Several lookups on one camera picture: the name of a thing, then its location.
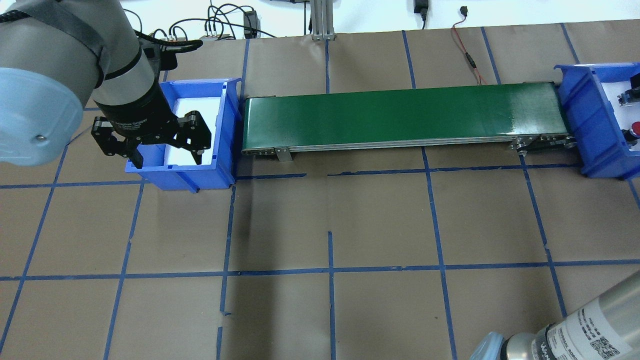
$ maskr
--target blue tape line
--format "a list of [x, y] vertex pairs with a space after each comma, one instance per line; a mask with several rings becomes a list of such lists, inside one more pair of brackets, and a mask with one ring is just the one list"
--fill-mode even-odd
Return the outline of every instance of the blue tape line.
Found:
[[222, 277], [222, 288], [220, 290], [220, 312], [225, 312], [227, 301], [227, 279], [229, 271], [229, 257], [231, 254], [231, 236], [234, 228], [234, 205], [236, 203], [236, 186], [231, 187], [231, 200], [229, 201], [229, 219], [227, 221], [227, 244], [225, 245], [225, 265]]
[[633, 181], [627, 180], [627, 182], [629, 183], [629, 188], [631, 189], [631, 193], [633, 194], [634, 199], [636, 200], [636, 205], [638, 209], [640, 209], [640, 197], [638, 197], [638, 192], [636, 191], [636, 187], [634, 186]]
[[402, 39], [404, 40], [404, 51], [406, 52], [406, 61], [409, 63], [409, 75], [411, 75], [411, 88], [415, 89], [415, 76], [413, 75], [413, 62], [411, 61], [411, 52], [409, 51], [409, 42], [406, 39], [405, 30], [402, 30]]
[[222, 355], [222, 326], [218, 327], [218, 336], [216, 337], [216, 360], [220, 360]]
[[84, 275], [30, 275], [26, 277], [27, 281], [44, 281], [44, 280], [103, 280], [103, 279], [119, 279], [120, 274], [84, 274]]
[[418, 265], [418, 266], [354, 266], [334, 268], [333, 272], [391, 272], [391, 271], [421, 271], [439, 270], [438, 265]]
[[113, 329], [116, 325], [116, 317], [118, 316], [118, 307], [120, 305], [120, 296], [122, 295], [122, 287], [127, 275], [127, 265], [129, 264], [129, 254], [131, 253], [131, 238], [136, 230], [136, 223], [138, 222], [138, 213], [140, 211], [140, 204], [142, 203], [142, 194], [145, 189], [145, 183], [140, 184], [140, 190], [138, 192], [138, 198], [136, 199], [136, 207], [133, 211], [131, 219], [131, 228], [129, 230], [129, 240], [127, 241], [127, 248], [124, 252], [124, 259], [122, 260], [122, 268], [120, 269], [120, 277], [118, 280], [118, 289], [116, 290], [116, 299], [113, 302], [113, 311], [111, 312], [111, 321], [109, 322], [109, 332], [107, 333], [107, 342], [104, 345], [104, 356], [102, 360], [109, 359], [109, 351], [111, 350], [111, 340], [113, 339]]
[[285, 269], [285, 270], [249, 270], [238, 271], [236, 275], [229, 273], [229, 276], [273, 276], [273, 275], [299, 275], [299, 274], [321, 274], [331, 272], [328, 268], [308, 268], [308, 269]]
[[240, 85], [240, 100], [244, 101], [244, 84], [246, 83], [246, 64], [249, 60], [249, 41], [250, 39], [246, 39], [246, 43], [244, 44], [244, 62], [242, 65], [242, 85]]
[[524, 173], [525, 180], [527, 181], [527, 188], [529, 189], [531, 205], [533, 206], [533, 211], [536, 214], [536, 221], [538, 222], [538, 229], [540, 230], [540, 238], [542, 239], [542, 244], [545, 248], [545, 253], [547, 254], [549, 270], [551, 270], [551, 278], [554, 282], [554, 288], [556, 289], [558, 304], [560, 305], [560, 312], [562, 313], [563, 317], [566, 317], [566, 307], [564, 306], [564, 298], [562, 296], [562, 291], [560, 290], [560, 283], [558, 282], [556, 267], [554, 266], [554, 260], [551, 256], [551, 250], [547, 246], [547, 234], [545, 233], [545, 228], [542, 225], [542, 217], [540, 216], [540, 210], [538, 209], [538, 201], [536, 200], [536, 195], [533, 192], [533, 185], [531, 184], [529, 171], [527, 170], [527, 164], [525, 163], [523, 156], [520, 157], [520, 165], [522, 166], [522, 172]]
[[326, 76], [325, 93], [331, 93], [331, 81], [329, 79], [329, 40], [324, 41], [324, 73]]
[[88, 181], [86, 183], [60, 183], [55, 184], [57, 188], [69, 188], [74, 186], [110, 186], [110, 185], [140, 185], [146, 181], [142, 180], [123, 180], [123, 181]]
[[436, 203], [433, 197], [433, 187], [431, 184], [431, 171], [429, 168], [429, 160], [427, 153], [422, 147], [422, 161], [424, 162], [425, 174], [427, 175], [427, 191], [429, 193], [429, 206], [431, 207], [431, 218], [433, 219], [433, 232], [436, 238], [436, 249], [438, 251], [438, 267], [440, 268], [440, 281], [442, 283], [442, 296], [444, 299], [444, 309], [447, 315], [447, 328], [449, 330], [449, 344], [451, 346], [451, 357], [458, 360], [458, 352], [456, 351], [456, 340], [453, 332], [453, 320], [451, 319], [451, 305], [449, 303], [449, 289], [447, 287], [447, 274], [445, 271], [444, 255], [442, 254], [442, 243], [440, 242], [440, 228], [438, 226], [438, 215], [436, 212]]
[[554, 261], [555, 266], [636, 265], [640, 259]]
[[203, 271], [203, 272], [161, 272], [155, 274], [127, 274], [126, 279], [172, 279], [176, 277], [221, 277], [224, 271]]
[[569, 37], [569, 32], [566, 30], [566, 26], [564, 23], [560, 23], [560, 27], [562, 28], [562, 32], [564, 33], [564, 38], [566, 39], [566, 43], [569, 45], [569, 49], [571, 49], [571, 55], [573, 55], [573, 59], [576, 64], [580, 63], [580, 59], [578, 59], [578, 54], [575, 52], [575, 48], [573, 47], [573, 43], [571, 42], [571, 38]]
[[[636, 265], [640, 259], [611, 259], [611, 260], [575, 260], [554, 261], [556, 267], [563, 266], [602, 266], [602, 265]], [[477, 270], [498, 268], [543, 268], [544, 263], [494, 263], [494, 264], [457, 264], [445, 265], [446, 270]], [[353, 266], [334, 268], [300, 268], [288, 270], [255, 270], [255, 271], [208, 271], [208, 272], [162, 272], [149, 274], [126, 274], [126, 279], [165, 279], [176, 277], [222, 277], [227, 276], [270, 276], [270, 275], [297, 275], [297, 274], [323, 274], [338, 272], [399, 272], [399, 271], [434, 271], [439, 270], [439, 265], [412, 265], [412, 266]], [[83, 274], [83, 275], [28, 275], [25, 281], [47, 280], [101, 280], [119, 279], [119, 274]], [[20, 276], [0, 276], [0, 281], [19, 281]]]
[[582, 164], [581, 163], [575, 163], [575, 164], [527, 165], [527, 168], [570, 168], [570, 167], [582, 167]]
[[255, 175], [255, 176], [238, 176], [236, 180], [261, 180], [261, 179], [291, 179], [294, 177], [305, 177], [306, 173], [302, 174], [278, 174], [278, 175]]
[[50, 188], [52, 184], [0, 185], [0, 189]]
[[133, 211], [133, 220], [131, 220], [131, 229], [129, 230], [129, 240], [133, 239], [133, 234], [136, 232], [136, 224], [138, 223], [138, 213], [140, 212], [140, 204], [142, 203], [142, 193], [145, 190], [145, 183], [140, 184], [138, 190], [138, 199], [136, 200], [136, 208]]
[[40, 233], [42, 232], [42, 226], [44, 225], [44, 221], [47, 218], [47, 212], [49, 210], [49, 206], [51, 205], [51, 199], [53, 198], [53, 191], [55, 190], [55, 184], [58, 182], [58, 178], [60, 176], [60, 171], [62, 171], [62, 164], [65, 162], [65, 158], [67, 157], [68, 147], [65, 146], [62, 151], [62, 156], [60, 156], [60, 162], [58, 163], [58, 168], [56, 169], [56, 175], [53, 179], [53, 184], [51, 189], [49, 190], [49, 196], [47, 197], [47, 202], [44, 205], [44, 209], [42, 210], [42, 216], [40, 217], [40, 222], [38, 223], [38, 229], [36, 230], [36, 234], [33, 237], [33, 243], [31, 243], [31, 249], [29, 250], [29, 256], [27, 256], [27, 261], [24, 264], [24, 269], [22, 271], [22, 275], [20, 277], [20, 283], [18, 284], [18, 288], [15, 292], [15, 296], [13, 298], [13, 303], [11, 304], [11, 310], [9, 310], [9, 316], [7, 318], [6, 324], [4, 325], [4, 330], [2, 333], [2, 338], [0, 338], [0, 354], [2, 354], [2, 350], [4, 348], [4, 343], [6, 342], [7, 334], [9, 333], [9, 328], [11, 327], [11, 322], [13, 320], [13, 316], [15, 314], [15, 309], [18, 306], [18, 300], [20, 300], [20, 295], [22, 294], [22, 288], [24, 286], [24, 281], [27, 278], [27, 273], [29, 272], [29, 267], [31, 266], [31, 261], [33, 260], [33, 254], [36, 251], [36, 246], [38, 245], [38, 240], [40, 239]]
[[472, 171], [482, 171], [482, 170], [520, 170], [521, 167], [518, 165], [495, 165], [495, 166], [485, 166], [485, 167], [440, 167], [440, 168], [431, 168], [430, 172], [441, 172], [441, 171], [460, 171], [460, 170], [472, 170]]
[[484, 30], [484, 26], [480, 28], [482, 31], [482, 37], [484, 38], [484, 44], [486, 45], [486, 50], [489, 53], [489, 60], [491, 60], [491, 66], [493, 67], [493, 75], [495, 75], [495, 80], [498, 82], [498, 85], [502, 84], [500, 80], [500, 74], [498, 74], [498, 67], [495, 66], [495, 59], [493, 58], [493, 52], [491, 51], [491, 45], [489, 45], [489, 38], [486, 36], [486, 31]]
[[333, 281], [333, 233], [329, 231], [329, 324], [331, 332], [331, 360], [336, 360], [335, 346], [335, 284]]
[[329, 231], [329, 269], [333, 268], [333, 233]]
[[87, 127], [86, 129], [82, 130], [82, 132], [80, 132], [78, 135], [75, 135], [75, 137], [73, 139], [69, 140], [69, 142], [67, 143], [67, 146], [71, 145], [72, 142], [74, 142], [77, 138], [79, 138], [84, 133], [89, 131], [92, 127], [93, 127], [93, 125], [89, 125], [89, 127]]
[[423, 168], [408, 168], [401, 170], [364, 170], [364, 171], [345, 171], [339, 174], [328, 174], [327, 176], [353, 176], [353, 175], [381, 175], [381, 174], [413, 174], [424, 172]]
[[109, 351], [111, 350], [111, 340], [113, 339], [113, 329], [116, 325], [116, 317], [118, 316], [118, 307], [120, 305], [120, 296], [122, 295], [122, 286], [124, 285], [125, 274], [127, 273], [127, 263], [129, 262], [129, 254], [131, 253], [131, 240], [127, 242], [127, 250], [124, 253], [122, 261], [122, 269], [120, 271], [120, 280], [118, 281], [118, 289], [116, 290], [116, 299], [113, 303], [111, 312], [111, 320], [109, 321], [109, 332], [107, 333], [107, 343], [104, 346], [104, 356], [102, 360], [109, 359]]
[[462, 264], [445, 265], [447, 270], [477, 270], [477, 269], [509, 269], [509, 268], [543, 268], [548, 263], [499, 263], [499, 264]]

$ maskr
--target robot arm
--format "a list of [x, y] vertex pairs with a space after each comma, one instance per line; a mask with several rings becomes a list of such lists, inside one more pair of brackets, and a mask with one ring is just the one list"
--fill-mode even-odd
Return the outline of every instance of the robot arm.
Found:
[[92, 135], [106, 155], [140, 168], [139, 144], [167, 143], [202, 163], [209, 128], [197, 111], [183, 118], [172, 112], [150, 63], [160, 46], [143, 50], [146, 40], [138, 40], [117, 0], [18, 0], [0, 15], [0, 33], [0, 161], [53, 160], [93, 94], [106, 118], [96, 119]]

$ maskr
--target white wall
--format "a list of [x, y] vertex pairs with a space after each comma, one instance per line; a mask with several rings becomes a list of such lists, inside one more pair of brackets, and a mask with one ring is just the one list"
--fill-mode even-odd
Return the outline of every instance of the white wall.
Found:
[[[0, 11], [5, 11], [13, 2], [0, 0]], [[214, 5], [225, 2], [213, 0]], [[187, 17], [206, 17], [209, 0], [121, 0], [121, 3], [140, 15], [144, 31], [149, 33], [156, 28], [166, 30], [173, 22]], [[308, 22], [303, 21], [303, 4], [272, 0], [238, 0], [236, 4], [254, 6], [262, 29], [278, 37], [302, 35]], [[431, 0], [427, 28], [451, 27], [461, 19], [458, 9], [462, 5], [469, 8], [464, 26], [640, 19], [640, 0]], [[137, 28], [137, 20], [130, 16]], [[240, 13], [230, 14], [229, 19], [243, 23]], [[338, 33], [408, 30], [422, 26], [419, 15], [413, 14], [413, 0], [334, 0], [334, 22]], [[183, 27], [189, 37], [194, 38], [204, 35], [203, 25], [203, 22], [188, 22]]]

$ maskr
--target qr code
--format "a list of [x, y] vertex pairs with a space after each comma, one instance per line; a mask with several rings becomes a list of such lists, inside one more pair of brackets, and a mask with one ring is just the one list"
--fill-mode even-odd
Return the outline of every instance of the qr code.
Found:
[[600, 339], [593, 340], [591, 342], [591, 347], [593, 347], [593, 350], [598, 352], [598, 355], [600, 355], [603, 360], [608, 360], [620, 354], [620, 351], [618, 351], [617, 348], [614, 348], [613, 345], [609, 343], [609, 340], [604, 336]]

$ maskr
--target green conveyor belt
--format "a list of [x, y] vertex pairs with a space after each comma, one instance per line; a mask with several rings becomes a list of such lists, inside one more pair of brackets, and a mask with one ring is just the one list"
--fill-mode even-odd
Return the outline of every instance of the green conveyor belt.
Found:
[[510, 141], [567, 132], [553, 83], [248, 99], [245, 154]]

